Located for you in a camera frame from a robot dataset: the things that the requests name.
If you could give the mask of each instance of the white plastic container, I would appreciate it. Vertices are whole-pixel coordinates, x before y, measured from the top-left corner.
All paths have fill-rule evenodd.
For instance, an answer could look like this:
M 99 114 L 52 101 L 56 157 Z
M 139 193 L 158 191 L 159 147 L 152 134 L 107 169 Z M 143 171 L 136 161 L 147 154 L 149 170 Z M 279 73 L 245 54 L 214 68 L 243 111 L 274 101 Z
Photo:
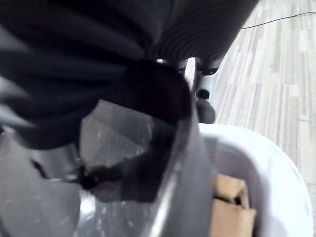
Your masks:
M 306 185 L 275 143 L 245 128 L 200 124 L 216 170 L 247 182 L 255 237 L 313 237 Z

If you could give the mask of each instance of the black wire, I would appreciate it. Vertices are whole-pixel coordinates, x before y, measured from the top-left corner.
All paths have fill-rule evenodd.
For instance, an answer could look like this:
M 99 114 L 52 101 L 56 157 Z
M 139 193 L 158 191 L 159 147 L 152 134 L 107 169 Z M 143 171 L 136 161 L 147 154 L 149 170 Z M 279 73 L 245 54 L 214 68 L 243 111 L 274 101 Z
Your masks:
M 258 24 L 258 25 L 249 26 L 249 27 L 243 27 L 242 29 L 254 28 L 254 27 L 262 26 L 262 25 L 265 25 L 265 24 L 268 24 L 268 23 L 271 23 L 271 22 L 274 22 L 274 21 L 280 21 L 280 20 L 283 20 L 283 19 L 294 18 L 294 17 L 297 17 L 297 16 L 305 15 L 305 14 L 316 14 L 316 11 L 304 12 L 304 13 L 300 13 L 300 14 L 297 14 L 297 15 L 294 15 L 294 16 L 287 16 L 287 17 L 279 18 L 279 19 L 276 19 L 276 20 L 273 20 L 273 21 L 268 21 L 268 22 L 265 22 L 265 23 L 261 23 L 261 24 Z

